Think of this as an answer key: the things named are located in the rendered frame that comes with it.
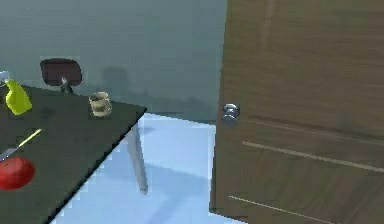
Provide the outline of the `silver round door knob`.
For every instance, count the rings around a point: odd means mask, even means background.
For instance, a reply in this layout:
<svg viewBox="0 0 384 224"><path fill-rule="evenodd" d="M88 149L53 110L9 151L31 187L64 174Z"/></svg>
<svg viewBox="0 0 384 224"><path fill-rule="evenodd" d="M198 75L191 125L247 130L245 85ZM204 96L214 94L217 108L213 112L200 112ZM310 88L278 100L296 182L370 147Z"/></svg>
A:
<svg viewBox="0 0 384 224"><path fill-rule="evenodd" d="M240 115L240 108L236 104L225 104L222 109L223 121L235 121Z"/></svg>

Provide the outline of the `beige mug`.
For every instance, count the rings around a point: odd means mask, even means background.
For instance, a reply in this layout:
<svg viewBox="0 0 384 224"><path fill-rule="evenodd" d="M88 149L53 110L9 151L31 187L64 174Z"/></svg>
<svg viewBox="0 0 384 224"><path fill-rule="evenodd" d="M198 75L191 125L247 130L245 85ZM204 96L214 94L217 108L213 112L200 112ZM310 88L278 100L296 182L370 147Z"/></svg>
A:
<svg viewBox="0 0 384 224"><path fill-rule="evenodd" d="M88 99L94 116L104 117L111 114L112 104L106 92L93 93Z"/></svg>

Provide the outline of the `brown wooden door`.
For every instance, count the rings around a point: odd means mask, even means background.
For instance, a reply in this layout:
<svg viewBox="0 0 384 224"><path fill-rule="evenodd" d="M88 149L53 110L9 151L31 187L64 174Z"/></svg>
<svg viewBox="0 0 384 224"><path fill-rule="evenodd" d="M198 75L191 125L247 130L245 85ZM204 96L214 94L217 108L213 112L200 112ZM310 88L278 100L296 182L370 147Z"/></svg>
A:
<svg viewBox="0 0 384 224"><path fill-rule="evenodd" d="M384 224L384 0L227 0L209 209Z"/></svg>

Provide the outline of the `dark green table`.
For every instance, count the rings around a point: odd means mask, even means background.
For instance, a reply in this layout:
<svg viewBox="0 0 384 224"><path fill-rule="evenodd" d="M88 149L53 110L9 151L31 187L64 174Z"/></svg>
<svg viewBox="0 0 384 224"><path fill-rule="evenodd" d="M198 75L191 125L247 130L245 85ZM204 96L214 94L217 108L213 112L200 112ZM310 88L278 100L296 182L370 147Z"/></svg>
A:
<svg viewBox="0 0 384 224"><path fill-rule="evenodd" d="M112 113L97 118L86 96L26 87L33 108L15 116L0 89L0 153L39 129L16 154L27 158L35 175L26 186L0 190L0 224L49 224L123 139L128 140L139 189L148 189L138 120L142 106L114 102Z"/></svg>

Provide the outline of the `dark brown chair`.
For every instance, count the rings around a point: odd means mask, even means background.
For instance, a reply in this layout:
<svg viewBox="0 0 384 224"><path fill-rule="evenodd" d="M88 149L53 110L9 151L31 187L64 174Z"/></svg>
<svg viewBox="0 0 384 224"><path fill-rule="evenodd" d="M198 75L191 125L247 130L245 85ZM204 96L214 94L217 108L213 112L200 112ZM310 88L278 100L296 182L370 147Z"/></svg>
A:
<svg viewBox="0 0 384 224"><path fill-rule="evenodd" d="M64 94L73 94L73 86L82 82L82 71L77 61L66 58L48 58L40 62L42 79L48 86L59 86Z"/></svg>

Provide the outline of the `yellow spray bottle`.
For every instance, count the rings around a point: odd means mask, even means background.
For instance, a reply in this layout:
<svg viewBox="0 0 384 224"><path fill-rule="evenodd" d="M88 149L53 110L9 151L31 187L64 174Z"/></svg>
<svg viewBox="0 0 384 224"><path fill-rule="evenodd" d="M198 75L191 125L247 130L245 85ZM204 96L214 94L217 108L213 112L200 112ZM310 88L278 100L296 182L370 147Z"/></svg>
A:
<svg viewBox="0 0 384 224"><path fill-rule="evenodd" d="M21 115L32 108L26 91L17 81L10 78L9 71L0 71L0 83L8 87L5 102L14 115Z"/></svg>

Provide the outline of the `yellow handled knife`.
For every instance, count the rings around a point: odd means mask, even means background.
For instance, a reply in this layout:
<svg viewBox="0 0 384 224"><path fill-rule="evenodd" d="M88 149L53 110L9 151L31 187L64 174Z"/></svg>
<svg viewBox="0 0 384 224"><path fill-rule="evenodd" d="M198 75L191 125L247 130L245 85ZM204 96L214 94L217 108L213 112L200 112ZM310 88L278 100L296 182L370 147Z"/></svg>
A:
<svg viewBox="0 0 384 224"><path fill-rule="evenodd" d="M42 132L41 129L37 129L34 133L30 134L24 140L22 140L18 145L11 146L0 152L0 162L9 158L13 153L22 148L25 144L30 142L34 137L38 136Z"/></svg>

